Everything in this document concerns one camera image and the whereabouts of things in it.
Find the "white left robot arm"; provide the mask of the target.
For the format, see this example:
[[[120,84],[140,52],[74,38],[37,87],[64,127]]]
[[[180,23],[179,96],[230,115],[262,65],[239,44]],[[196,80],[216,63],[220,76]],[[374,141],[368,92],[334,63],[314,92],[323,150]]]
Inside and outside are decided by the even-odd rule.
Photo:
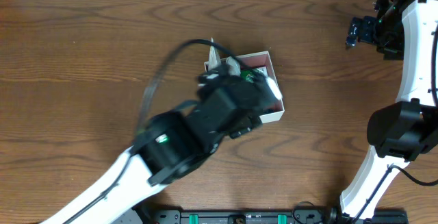
[[[129,208],[199,168],[225,136],[259,127],[263,111],[282,98],[276,80],[255,73],[251,82],[218,66],[198,76],[197,101],[158,114],[130,148],[91,187],[48,223],[112,223]]]

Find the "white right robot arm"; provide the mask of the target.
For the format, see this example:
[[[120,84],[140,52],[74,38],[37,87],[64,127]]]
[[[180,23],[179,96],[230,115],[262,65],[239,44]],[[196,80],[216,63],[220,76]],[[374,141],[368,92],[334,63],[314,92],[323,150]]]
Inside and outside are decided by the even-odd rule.
[[[377,203],[398,173],[437,146],[437,0],[377,0],[375,17],[354,17],[346,48],[374,45],[386,60],[401,60],[394,104],[375,111],[367,127],[368,152],[341,193],[329,223],[407,223],[403,211],[378,211]]]

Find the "white cosmetic tube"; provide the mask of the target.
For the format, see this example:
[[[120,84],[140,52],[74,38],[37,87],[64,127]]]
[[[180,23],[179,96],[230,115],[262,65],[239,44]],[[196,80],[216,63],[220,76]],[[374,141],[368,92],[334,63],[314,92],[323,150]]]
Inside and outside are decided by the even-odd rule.
[[[208,70],[212,70],[222,64],[219,51],[214,46],[210,47],[209,50],[209,60],[208,60]]]

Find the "white cardboard box pink inside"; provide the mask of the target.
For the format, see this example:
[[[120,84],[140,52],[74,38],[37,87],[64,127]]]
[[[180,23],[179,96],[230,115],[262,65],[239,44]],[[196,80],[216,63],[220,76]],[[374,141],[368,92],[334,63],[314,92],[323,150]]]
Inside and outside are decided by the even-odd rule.
[[[265,66],[268,72],[267,77],[271,77],[272,79],[274,79],[278,85],[274,68],[272,65],[272,60],[268,51],[239,55],[238,58],[252,69],[260,66]],[[266,83],[266,76],[263,76],[262,82],[265,84],[263,89],[267,91],[268,100],[272,101],[272,105],[264,109],[264,113],[260,116],[261,122],[271,123],[271,122],[279,121],[285,111],[283,99],[277,100],[274,97],[274,95],[272,94],[271,90],[269,89]]]

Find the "clear bottle dark cap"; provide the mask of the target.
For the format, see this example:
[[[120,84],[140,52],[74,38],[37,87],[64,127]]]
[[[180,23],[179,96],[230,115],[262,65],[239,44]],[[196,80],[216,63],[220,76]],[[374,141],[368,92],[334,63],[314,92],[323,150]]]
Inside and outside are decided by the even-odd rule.
[[[234,76],[241,75],[240,63],[236,61],[234,58],[228,57],[225,60],[225,64],[228,66],[229,75],[234,75]]]

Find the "green white toothbrush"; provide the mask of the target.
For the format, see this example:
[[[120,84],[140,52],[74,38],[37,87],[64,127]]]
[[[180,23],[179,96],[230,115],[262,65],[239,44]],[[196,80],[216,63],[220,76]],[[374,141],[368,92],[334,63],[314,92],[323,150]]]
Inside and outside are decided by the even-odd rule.
[[[269,89],[271,90],[272,94],[274,95],[274,97],[277,100],[282,100],[283,95],[282,95],[277,83],[275,82],[275,80],[272,79],[271,77],[266,77],[266,83],[267,83]]]

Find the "green soap packet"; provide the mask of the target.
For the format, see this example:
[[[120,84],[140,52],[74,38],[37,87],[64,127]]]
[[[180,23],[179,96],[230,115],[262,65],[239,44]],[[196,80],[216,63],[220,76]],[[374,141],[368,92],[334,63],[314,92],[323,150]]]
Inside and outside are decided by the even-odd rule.
[[[255,73],[262,74],[266,77],[268,76],[267,68],[265,66],[253,68],[251,71],[250,70],[241,70],[240,76],[243,79],[245,79],[246,81],[253,83],[254,79],[256,78]]]

